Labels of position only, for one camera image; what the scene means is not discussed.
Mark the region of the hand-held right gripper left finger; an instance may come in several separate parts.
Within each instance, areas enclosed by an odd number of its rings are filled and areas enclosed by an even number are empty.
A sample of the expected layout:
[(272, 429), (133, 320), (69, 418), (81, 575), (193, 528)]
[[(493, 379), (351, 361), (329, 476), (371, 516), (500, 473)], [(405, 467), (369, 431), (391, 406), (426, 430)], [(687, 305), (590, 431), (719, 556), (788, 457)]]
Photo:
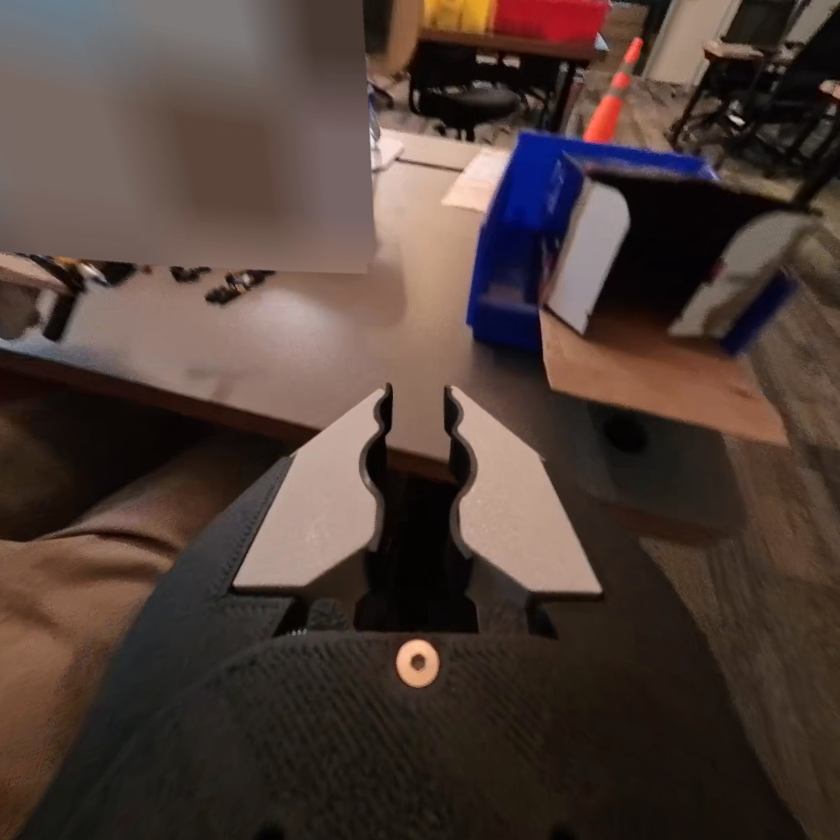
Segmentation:
[(233, 579), (235, 592), (358, 602), (385, 525), (380, 483), (392, 426), (390, 384), (290, 457)]

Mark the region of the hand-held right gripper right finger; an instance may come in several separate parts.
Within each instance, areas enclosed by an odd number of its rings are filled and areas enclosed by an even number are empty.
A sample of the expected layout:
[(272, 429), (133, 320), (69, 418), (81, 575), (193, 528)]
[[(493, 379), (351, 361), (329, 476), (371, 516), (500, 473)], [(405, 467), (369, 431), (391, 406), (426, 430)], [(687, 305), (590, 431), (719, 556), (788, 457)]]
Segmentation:
[(449, 528), (472, 602), (597, 599), (598, 581), (543, 458), (456, 386), (445, 387)]

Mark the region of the pile of small lego pins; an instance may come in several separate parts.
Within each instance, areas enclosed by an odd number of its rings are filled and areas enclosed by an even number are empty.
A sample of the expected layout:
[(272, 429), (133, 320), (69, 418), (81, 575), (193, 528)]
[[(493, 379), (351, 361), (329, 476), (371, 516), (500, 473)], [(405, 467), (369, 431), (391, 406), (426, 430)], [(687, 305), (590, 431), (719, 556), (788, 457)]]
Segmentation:
[[(195, 284), (205, 276), (211, 274), (209, 266), (171, 266), (171, 278), (178, 284)], [(243, 297), (252, 290), (261, 287), (269, 278), (275, 277), (273, 269), (238, 269), (224, 275), (224, 281), (204, 294), (207, 304), (218, 308)]]

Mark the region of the blue lego box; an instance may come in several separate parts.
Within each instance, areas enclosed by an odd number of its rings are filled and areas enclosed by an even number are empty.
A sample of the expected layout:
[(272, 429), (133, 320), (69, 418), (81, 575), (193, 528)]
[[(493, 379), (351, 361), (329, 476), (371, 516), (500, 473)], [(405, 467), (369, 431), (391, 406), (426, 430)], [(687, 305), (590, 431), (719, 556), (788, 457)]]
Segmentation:
[(537, 352), (542, 310), (582, 337), (614, 314), (738, 354), (795, 288), (818, 220), (696, 156), (523, 132), (479, 230), (466, 320), (477, 340)]

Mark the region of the brown cardboard sheet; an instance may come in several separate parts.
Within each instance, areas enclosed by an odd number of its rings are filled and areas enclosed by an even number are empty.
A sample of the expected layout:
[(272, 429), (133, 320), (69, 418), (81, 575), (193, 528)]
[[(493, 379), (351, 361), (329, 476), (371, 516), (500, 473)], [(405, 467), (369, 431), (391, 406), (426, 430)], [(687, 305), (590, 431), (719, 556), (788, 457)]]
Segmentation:
[(788, 447), (779, 410), (750, 362), (707, 339), (674, 339), (640, 314), (603, 314), (581, 336), (540, 312), (542, 360), (552, 391)]

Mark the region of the person's brown trouser leg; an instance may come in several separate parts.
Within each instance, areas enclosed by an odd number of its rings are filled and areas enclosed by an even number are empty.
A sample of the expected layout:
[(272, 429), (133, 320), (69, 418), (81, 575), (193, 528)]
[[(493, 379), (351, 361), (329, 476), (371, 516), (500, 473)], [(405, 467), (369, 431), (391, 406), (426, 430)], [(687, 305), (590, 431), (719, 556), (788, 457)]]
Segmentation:
[(160, 578), (284, 450), (268, 438), (214, 435), (66, 527), (2, 542), (2, 838), (15, 837), (45, 792)]

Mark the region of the paper sheet on desk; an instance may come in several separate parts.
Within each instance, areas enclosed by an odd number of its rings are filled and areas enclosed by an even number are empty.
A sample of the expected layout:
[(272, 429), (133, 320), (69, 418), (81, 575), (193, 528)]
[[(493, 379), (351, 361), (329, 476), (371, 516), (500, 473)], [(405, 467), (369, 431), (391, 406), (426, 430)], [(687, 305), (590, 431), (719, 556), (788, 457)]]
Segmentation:
[(441, 204), (486, 215), (510, 157), (509, 150), (482, 147), (457, 176)]

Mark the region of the black round stool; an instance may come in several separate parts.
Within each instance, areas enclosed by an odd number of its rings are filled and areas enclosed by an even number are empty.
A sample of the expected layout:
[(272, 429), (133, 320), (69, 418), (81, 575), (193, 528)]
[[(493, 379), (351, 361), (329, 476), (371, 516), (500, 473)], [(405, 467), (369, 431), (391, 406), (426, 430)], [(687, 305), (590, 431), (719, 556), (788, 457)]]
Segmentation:
[(520, 110), (517, 93), (505, 87), (411, 89), (409, 105), (432, 123), (442, 137), (450, 134), (469, 143), (476, 141), (476, 127), (513, 117)]

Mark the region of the orange traffic cone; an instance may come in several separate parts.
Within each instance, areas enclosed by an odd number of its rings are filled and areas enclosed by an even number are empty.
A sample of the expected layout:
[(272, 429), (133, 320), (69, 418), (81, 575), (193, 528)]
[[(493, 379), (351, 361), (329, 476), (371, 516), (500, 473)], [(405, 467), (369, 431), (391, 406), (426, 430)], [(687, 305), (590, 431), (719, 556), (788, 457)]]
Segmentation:
[(623, 103), (630, 87), (636, 63), (644, 47), (644, 40), (635, 37), (627, 48), (623, 61), (612, 78), (610, 87), (585, 127), (583, 141), (591, 144), (613, 140)]

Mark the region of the dark wooden side table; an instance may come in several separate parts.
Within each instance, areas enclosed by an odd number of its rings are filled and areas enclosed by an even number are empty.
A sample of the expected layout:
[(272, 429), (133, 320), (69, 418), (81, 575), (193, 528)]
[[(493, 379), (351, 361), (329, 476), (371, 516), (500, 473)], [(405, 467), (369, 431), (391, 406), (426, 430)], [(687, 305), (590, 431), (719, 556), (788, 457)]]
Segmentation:
[(543, 111), (542, 126), (551, 133), (559, 133), (567, 123), (566, 112), (570, 106), (571, 93), (576, 74), (586, 72), (609, 55), (609, 47), (602, 34), (598, 33), (592, 42), (551, 42), (540, 38), (529, 38), (494, 33), (466, 33), (462, 31), (423, 28), (417, 37), (415, 57), (419, 57), (426, 45), (457, 46), (473, 49), (483, 55), (498, 57), (546, 59), (552, 65), (552, 82), (548, 103)]

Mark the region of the dark chair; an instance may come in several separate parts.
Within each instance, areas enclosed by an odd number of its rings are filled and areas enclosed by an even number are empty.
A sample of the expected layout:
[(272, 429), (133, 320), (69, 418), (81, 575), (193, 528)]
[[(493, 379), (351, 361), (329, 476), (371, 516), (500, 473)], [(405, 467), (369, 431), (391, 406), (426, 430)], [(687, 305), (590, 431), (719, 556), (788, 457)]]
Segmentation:
[(838, 168), (838, 3), (806, 39), (798, 2), (772, 46), (708, 41), (700, 79), (666, 139), (673, 151), (715, 144), (720, 158), (756, 151), (767, 176), (799, 170), (820, 190)]

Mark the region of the red storage bin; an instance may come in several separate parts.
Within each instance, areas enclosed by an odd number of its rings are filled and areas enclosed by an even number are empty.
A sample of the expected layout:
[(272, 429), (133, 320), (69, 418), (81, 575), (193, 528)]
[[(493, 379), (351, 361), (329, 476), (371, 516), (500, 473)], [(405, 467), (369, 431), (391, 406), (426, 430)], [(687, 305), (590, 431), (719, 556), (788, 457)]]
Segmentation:
[(591, 44), (611, 8), (609, 1), (498, 1), (492, 31), (551, 43)]

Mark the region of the yellow storage bin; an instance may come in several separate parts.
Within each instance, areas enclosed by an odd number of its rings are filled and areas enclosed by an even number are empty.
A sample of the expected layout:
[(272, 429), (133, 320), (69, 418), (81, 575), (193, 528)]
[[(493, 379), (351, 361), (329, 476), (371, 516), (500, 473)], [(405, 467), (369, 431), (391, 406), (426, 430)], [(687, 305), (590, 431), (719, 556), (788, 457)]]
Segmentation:
[(492, 26), (495, 1), (423, 1), (423, 25), (435, 30), (485, 34)]

